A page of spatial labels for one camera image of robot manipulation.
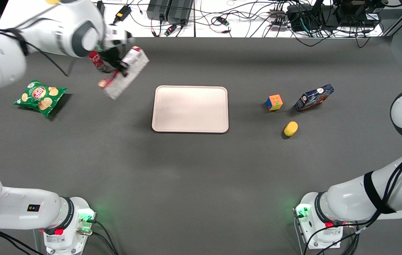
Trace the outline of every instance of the white tray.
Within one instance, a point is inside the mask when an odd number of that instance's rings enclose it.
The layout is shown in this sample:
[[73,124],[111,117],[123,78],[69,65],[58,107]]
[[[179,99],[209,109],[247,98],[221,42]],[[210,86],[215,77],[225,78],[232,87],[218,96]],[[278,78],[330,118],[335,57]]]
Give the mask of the white tray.
[[224,133],[228,128],[225,88],[164,85],[155,90],[152,118],[155,131]]

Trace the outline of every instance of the green led light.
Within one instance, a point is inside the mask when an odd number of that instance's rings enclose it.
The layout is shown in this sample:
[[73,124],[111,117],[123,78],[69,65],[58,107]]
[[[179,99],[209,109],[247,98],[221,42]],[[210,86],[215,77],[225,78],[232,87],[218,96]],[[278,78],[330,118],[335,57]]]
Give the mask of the green led light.
[[308,211],[311,209],[311,206],[308,204],[300,204],[296,207],[296,211],[298,212],[298,215],[300,218],[302,217],[307,217],[308,216]]
[[87,221],[92,218],[94,218],[94,211],[91,208],[84,208],[78,211],[78,219]]

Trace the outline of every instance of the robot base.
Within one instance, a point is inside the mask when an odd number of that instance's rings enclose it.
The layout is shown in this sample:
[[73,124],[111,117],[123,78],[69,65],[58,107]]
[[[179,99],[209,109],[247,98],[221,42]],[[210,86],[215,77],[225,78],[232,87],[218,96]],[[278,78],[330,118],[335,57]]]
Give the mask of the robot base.
[[82,219],[94,220],[96,213],[89,207],[86,200],[80,197],[71,197],[73,202],[73,219],[62,235],[44,234],[44,242],[49,255],[81,255],[84,252],[89,235],[80,234],[81,231],[91,231],[92,223],[81,221]]
[[[301,199],[300,204],[294,208],[296,216],[300,214],[303,215],[302,218],[298,218],[298,229],[305,244],[316,231],[325,228],[325,223],[319,219],[316,210],[314,209],[314,200],[316,199],[317,194],[317,192],[306,194]],[[335,227],[321,231],[311,238],[311,241],[308,244],[308,249],[327,248],[333,242],[340,240],[342,235],[343,227]],[[340,248],[340,242],[330,248]]]

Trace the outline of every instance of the yellow sponge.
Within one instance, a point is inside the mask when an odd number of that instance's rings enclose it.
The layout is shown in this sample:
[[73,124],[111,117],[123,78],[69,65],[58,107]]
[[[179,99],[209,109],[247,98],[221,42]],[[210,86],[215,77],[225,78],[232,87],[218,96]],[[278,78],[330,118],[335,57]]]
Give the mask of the yellow sponge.
[[291,137],[292,135],[295,134],[295,132],[297,132],[298,129],[298,124],[295,121],[291,121],[289,122],[289,124],[287,124],[287,126],[284,129],[284,134],[287,137]]

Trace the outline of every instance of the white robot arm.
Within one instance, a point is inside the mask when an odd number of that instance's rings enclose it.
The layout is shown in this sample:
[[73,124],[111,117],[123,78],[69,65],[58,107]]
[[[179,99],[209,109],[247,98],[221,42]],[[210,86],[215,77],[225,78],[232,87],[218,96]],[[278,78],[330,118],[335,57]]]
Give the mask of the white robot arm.
[[[25,56],[37,48],[81,58],[94,48],[105,51],[131,39],[130,33],[106,25],[89,0],[61,0],[50,11],[16,29],[0,29],[0,88],[23,77]],[[94,220],[95,216],[82,198],[3,187],[0,182],[0,229],[40,229],[49,254],[83,253],[92,233],[92,224],[86,220]]]
[[[390,117],[402,135],[402,93],[392,103]],[[394,184],[392,192],[389,192],[389,183]],[[343,225],[369,222],[375,216],[378,216],[376,220],[400,219],[402,157],[380,170],[334,185],[326,192],[308,193],[294,210],[309,249],[325,249],[332,244],[332,248],[339,248]]]

